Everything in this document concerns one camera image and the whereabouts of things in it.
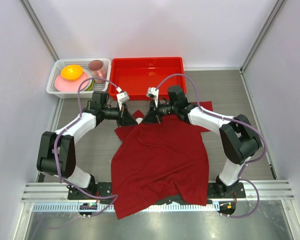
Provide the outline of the red t-shirt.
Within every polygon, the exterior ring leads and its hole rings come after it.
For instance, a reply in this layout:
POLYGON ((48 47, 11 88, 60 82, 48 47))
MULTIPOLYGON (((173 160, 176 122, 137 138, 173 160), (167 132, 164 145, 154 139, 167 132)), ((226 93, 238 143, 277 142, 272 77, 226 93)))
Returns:
POLYGON ((165 116, 158 124, 118 127, 115 134, 121 145, 111 161, 117 218, 174 195, 188 204, 206 205, 209 158, 202 139, 205 131, 175 115, 165 116))

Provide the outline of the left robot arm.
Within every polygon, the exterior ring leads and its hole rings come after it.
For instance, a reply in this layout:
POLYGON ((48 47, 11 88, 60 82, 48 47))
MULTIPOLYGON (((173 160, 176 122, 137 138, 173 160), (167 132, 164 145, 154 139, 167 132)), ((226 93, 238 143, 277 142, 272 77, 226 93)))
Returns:
POLYGON ((44 132, 40 140, 37 170, 77 188, 87 200, 97 195, 97 185, 94 176, 77 166, 76 143, 104 120, 116 121, 119 127, 138 124, 128 111, 126 102, 130 98, 127 92, 116 95, 116 107, 108 105, 109 97, 105 91, 94 91, 92 99, 74 120, 54 132, 44 132))

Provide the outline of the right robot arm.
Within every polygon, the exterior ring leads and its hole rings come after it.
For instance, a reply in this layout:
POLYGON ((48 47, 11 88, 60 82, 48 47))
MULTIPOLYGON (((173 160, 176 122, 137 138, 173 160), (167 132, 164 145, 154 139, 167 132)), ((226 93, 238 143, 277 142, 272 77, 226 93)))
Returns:
POLYGON ((207 110, 199 103, 190 103, 183 89, 178 85, 169 87, 167 93, 169 100, 161 104, 159 90, 155 87, 148 88, 146 95, 151 101, 142 122, 159 124, 165 116, 175 115, 182 122, 202 127, 219 135, 226 162, 223 170, 216 177, 215 190, 220 197, 228 197, 234 192, 252 156, 260 148, 266 148, 264 137, 251 126, 245 115, 226 116, 207 110))

